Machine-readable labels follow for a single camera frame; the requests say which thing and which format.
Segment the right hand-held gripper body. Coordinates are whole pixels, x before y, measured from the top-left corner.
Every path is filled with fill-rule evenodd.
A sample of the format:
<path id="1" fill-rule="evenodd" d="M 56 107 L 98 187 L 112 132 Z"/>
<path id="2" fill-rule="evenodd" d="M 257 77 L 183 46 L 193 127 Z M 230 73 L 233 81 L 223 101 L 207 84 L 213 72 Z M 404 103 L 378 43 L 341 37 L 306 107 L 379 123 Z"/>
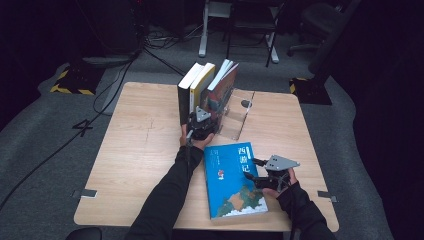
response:
<path id="1" fill-rule="evenodd" d="M 281 193 L 285 188 L 291 185 L 289 169 L 298 167 L 299 165 L 300 163 L 297 161 L 278 155 L 272 155 L 265 161 L 264 165 L 268 173 L 264 189 L 272 189 Z"/>

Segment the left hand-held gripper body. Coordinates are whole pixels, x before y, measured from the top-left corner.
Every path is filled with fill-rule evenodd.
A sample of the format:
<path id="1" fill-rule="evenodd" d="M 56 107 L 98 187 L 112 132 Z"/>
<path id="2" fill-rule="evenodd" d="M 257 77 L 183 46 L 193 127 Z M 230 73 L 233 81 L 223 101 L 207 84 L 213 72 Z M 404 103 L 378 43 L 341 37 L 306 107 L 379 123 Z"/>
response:
<path id="1" fill-rule="evenodd" d="M 212 118 L 211 113 L 197 106 L 188 116 L 186 139 L 205 140 L 211 133 L 216 133 L 217 130 L 217 120 Z"/>

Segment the blue paperback book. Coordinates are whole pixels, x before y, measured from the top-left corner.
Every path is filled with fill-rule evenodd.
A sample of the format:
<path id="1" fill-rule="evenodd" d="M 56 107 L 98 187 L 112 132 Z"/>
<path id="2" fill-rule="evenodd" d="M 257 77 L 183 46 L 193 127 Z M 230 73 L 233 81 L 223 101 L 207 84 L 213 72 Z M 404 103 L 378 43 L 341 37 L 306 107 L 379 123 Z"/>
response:
<path id="1" fill-rule="evenodd" d="M 205 180 L 212 220 L 265 213 L 262 192 L 244 173 L 258 176 L 250 142 L 208 146 L 204 150 Z"/>

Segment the black hardcover book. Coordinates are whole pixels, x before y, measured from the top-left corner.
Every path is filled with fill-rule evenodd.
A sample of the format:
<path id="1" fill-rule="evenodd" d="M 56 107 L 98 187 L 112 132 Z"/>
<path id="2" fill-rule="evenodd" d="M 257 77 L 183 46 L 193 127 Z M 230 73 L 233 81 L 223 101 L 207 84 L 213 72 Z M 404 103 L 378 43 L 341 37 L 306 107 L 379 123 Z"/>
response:
<path id="1" fill-rule="evenodd" d="M 202 69 L 203 65 L 195 62 L 177 85 L 179 120 L 181 125 L 187 123 L 189 115 L 190 86 Z"/>

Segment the clear acrylic book rack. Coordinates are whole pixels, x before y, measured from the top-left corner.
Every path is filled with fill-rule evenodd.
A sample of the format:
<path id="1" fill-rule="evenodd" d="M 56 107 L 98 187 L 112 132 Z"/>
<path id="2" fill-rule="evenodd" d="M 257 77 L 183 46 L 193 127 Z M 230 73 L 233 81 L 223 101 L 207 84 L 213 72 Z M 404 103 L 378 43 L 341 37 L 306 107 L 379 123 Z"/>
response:
<path id="1" fill-rule="evenodd" d="M 219 135 L 237 141 L 253 106 L 254 91 L 234 89 L 224 108 Z"/>

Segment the person's right hand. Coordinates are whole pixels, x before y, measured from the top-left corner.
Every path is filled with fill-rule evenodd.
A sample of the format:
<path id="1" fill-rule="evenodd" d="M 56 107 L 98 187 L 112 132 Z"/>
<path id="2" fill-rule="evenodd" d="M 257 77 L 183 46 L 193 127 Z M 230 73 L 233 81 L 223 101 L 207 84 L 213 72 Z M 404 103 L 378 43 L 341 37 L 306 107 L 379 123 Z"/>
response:
<path id="1" fill-rule="evenodd" d="M 273 189 L 270 189 L 270 188 L 264 188 L 264 189 L 262 189 L 262 193 L 269 195 L 273 198 L 278 198 L 284 191 L 286 191 L 289 187 L 291 187 L 292 185 L 294 185 L 295 183 L 298 182 L 296 175 L 295 175 L 295 171 L 293 170 L 293 168 L 289 168 L 288 173 L 289 173 L 289 176 L 290 176 L 289 183 L 280 192 L 273 190 Z"/>

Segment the grey tape strip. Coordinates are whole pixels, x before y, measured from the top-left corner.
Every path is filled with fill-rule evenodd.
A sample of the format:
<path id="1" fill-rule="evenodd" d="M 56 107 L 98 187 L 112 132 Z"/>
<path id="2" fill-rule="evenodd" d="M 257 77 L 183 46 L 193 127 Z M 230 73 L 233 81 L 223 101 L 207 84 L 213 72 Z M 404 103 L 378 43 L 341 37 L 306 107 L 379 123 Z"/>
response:
<path id="1" fill-rule="evenodd" d="M 96 196 L 97 196 L 97 191 L 91 190 L 91 189 L 74 190 L 71 194 L 71 197 L 75 199 L 95 198 Z"/>
<path id="2" fill-rule="evenodd" d="M 332 203 L 337 203 L 338 199 L 336 196 L 332 195 L 331 193 L 327 192 L 327 191 L 317 191 L 317 194 L 319 197 L 322 198 L 328 198 Z"/>

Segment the yellow-black striped stand base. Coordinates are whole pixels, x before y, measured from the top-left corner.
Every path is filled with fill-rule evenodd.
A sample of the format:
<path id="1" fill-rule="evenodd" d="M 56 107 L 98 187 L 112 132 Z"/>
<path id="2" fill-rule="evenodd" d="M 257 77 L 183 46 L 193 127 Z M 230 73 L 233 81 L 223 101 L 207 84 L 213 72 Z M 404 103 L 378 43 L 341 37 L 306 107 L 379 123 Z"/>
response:
<path id="1" fill-rule="evenodd" d="M 50 89 L 65 94 L 95 95 L 105 70 L 102 68 L 67 66 Z"/>
<path id="2" fill-rule="evenodd" d="M 289 90 L 302 104 L 332 104 L 325 86 L 313 79 L 292 78 L 289 80 Z"/>

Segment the grey round stand foot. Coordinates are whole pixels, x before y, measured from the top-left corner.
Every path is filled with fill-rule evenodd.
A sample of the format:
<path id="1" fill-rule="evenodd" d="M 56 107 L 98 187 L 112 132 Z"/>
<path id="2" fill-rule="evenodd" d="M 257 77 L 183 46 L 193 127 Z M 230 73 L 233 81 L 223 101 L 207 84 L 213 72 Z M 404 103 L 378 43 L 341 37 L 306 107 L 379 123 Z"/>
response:
<path id="1" fill-rule="evenodd" d="M 113 68 L 126 65 L 135 59 L 134 55 L 112 55 L 108 57 L 84 57 L 82 63 L 94 68 Z"/>

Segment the black slanted stand pole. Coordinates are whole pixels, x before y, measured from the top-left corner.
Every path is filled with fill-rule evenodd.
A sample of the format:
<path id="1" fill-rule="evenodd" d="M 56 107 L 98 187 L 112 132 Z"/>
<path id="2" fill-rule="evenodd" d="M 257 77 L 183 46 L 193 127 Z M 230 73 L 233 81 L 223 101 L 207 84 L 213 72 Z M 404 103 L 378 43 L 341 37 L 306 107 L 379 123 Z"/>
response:
<path id="1" fill-rule="evenodd" d="M 341 36 L 345 26 L 350 21 L 361 0 L 351 0 L 344 10 L 327 8 L 324 5 L 316 11 L 321 26 L 326 31 L 326 37 L 318 47 L 317 54 L 308 66 L 308 70 L 317 75 L 324 70 L 325 61 L 330 56 L 330 52 L 337 40 Z"/>

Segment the black office chair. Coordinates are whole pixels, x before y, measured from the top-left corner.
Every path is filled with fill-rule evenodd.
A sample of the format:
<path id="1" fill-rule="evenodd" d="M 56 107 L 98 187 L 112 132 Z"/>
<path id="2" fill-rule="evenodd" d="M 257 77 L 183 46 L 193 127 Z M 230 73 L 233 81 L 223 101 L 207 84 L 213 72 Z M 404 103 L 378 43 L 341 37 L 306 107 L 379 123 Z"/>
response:
<path id="1" fill-rule="evenodd" d="M 315 3 L 308 6 L 301 14 L 300 45 L 290 46 L 287 55 L 292 57 L 297 51 L 315 51 L 327 39 L 335 28 L 342 14 L 327 3 Z"/>

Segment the dark rounded object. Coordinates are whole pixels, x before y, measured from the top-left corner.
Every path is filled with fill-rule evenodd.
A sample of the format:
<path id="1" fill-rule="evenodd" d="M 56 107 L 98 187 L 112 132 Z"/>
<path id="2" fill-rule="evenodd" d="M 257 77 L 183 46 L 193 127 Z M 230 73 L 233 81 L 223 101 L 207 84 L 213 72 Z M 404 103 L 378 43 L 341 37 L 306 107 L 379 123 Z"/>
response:
<path id="1" fill-rule="evenodd" d="M 65 240 L 102 240 L 102 232 L 97 227 L 77 229 L 72 231 Z"/>

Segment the white desk frame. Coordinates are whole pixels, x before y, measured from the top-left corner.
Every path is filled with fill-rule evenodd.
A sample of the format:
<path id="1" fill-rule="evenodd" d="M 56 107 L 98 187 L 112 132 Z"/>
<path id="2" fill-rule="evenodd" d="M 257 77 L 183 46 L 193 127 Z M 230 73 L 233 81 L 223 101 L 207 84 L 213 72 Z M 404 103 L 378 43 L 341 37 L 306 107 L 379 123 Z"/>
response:
<path id="1" fill-rule="evenodd" d="M 199 57 L 206 56 L 207 41 L 208 41 L 208 23 L 212 18 L 229 18 L 230 2 L 229 0 L 205 0 L 203 10 L 203 29 L 200 38 L 198 50 Z M 275 30 L 272 33 L 265 35 L 266 46 L 271 47 L 272 40 L 275 39 Z M 271 60 L 273 63 L 279 63 L 279 57 L 275 47 L 271 48 Z"/>

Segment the black folding chair frame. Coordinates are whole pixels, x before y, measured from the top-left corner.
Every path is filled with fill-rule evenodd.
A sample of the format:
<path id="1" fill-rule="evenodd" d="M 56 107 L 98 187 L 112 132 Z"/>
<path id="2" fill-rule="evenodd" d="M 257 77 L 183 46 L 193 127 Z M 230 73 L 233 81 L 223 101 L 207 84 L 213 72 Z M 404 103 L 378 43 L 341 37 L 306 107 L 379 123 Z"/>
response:
<path id="1" fill-rule="evenodd" d="M 269 66 L 275 43 L 278 18 L 286 0 L 232 0 L 229 20 L 224 36 L 228 37 L 226 57 L 232 47 L 254 48 L 254 45 L 234 44 L 235 32 L 262 35 L 259 43 L 264 42 L 268 52 L 266 66 Z"/>

